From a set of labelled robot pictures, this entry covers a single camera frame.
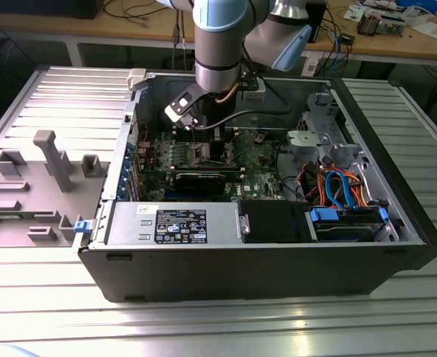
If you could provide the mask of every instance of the power supply label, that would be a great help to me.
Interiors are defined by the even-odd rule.
[[[207,243],[205,210],[158,210],[157,244]]]

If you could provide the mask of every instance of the motherboard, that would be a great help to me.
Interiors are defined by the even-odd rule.
[[[282,200],[275,173],[278,141],[265,130],[241,130],[214,141],[199,132],[159,132],[138,143],[141,201]]]

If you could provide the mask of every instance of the green circuit board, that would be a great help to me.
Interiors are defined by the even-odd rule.
[[[146,187],[144,199],[151,202],[284,199],[275,176],[276,142],[267,140],[267,133],[258,130],[235,135],[225,143],[223,157],[215,160],[203,155],[210,150],[207,142],[178,141],[170,133],[157,135],[148,151],[153,166],[141,171]],[[173,183],[180,173],[222,176],[226,181],[224,192],[206,197],[179,195],[174,191]]]

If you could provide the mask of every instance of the robotic arm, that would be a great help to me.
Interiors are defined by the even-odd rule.
[[[289,71],[311,33],[306,0],[158,1],[193,12],[197,82],[165,110],[187,130],[212,129],[231,119],[226,118],[235,110],[243,47],[254,62]]]

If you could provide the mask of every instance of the blue cable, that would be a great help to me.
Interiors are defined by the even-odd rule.
[[[326,196],[331,200],[332,203],[334,203],[340,210],[342,210],[342,205],[334,199],[331,193],[331,179],[332,176],[339,175],[340,179],[342,180],[342,190],[344,191],[344,197],[345,201],[347,202],[347,205],[350,208],[355,208],[356,204],[354,201],[354,198],[349,192],[349,183],[347,182],[347,178],[344,176],[343,173],[340,173],[339,171],[332,171],[328,174],[328,177],[325,178],[325,194]]]
[[[327,75],[327,77],[330,77],[331,74],[334,72],[334,69],[336,68],[337,56],[340,53],[340,44],[339,44],[339,40],[337,39],[336,33],[328,28],[326,30],[331,33],[331,35],[333,36],[334,41],[335,41],[334,43],[336,44],[336,56],[334,57],[334,62],[332,63],[331,70],[329,71],[329,73]]]

